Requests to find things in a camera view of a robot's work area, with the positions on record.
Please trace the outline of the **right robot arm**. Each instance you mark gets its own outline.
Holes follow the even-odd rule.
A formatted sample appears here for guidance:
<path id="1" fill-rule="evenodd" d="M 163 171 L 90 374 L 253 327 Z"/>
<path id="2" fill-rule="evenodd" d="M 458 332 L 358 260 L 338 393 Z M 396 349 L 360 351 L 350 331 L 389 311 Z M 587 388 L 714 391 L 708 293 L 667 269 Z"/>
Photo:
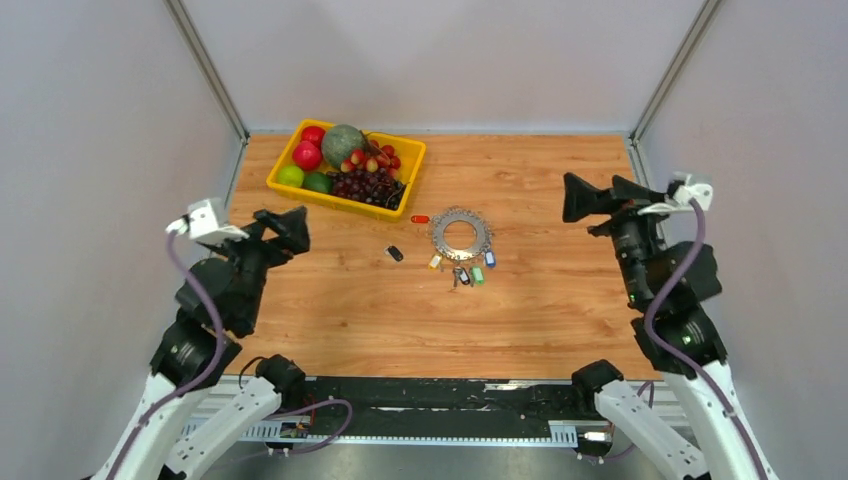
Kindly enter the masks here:
<path id="1" fill-rule="evenodd" d="M 599 215 L 589 233 L 612 242 L 627 295 L 637 312 L 635 340 L 673 391 L 694 440 L 667 424 L 610 362 L 574 372 L 571 403 L 622 431 L 667 479 L 772 479 L 736 393 L 725 345 L 703 304 L 721 293 L 707 244 L 712 184 L 680 174 L 665 191 L 621 176 L 607 189 L 573 173 L 564 180 L 562 219 Z"/>

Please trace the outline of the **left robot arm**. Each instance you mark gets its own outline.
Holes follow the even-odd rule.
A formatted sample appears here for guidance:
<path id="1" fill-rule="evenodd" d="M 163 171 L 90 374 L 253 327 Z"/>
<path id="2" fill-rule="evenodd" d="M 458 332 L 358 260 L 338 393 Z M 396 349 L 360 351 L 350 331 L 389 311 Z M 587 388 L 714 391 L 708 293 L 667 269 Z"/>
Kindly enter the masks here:
<path id="1" fill-rule="evenodd" d="M 310 246 L 304 206 L 257 210 L 238 227 L 211 198 L 167 226 L 166 252 L 184 278 L 175 319 L 149 362 L 131 420 L 95 478 L 199 479 L 253 424 L 304 405 L 304 372 L 276 355 L 197 430 L 183 432 L 240 354 L 240 340 L 254 333 L 269 271 Z"/>

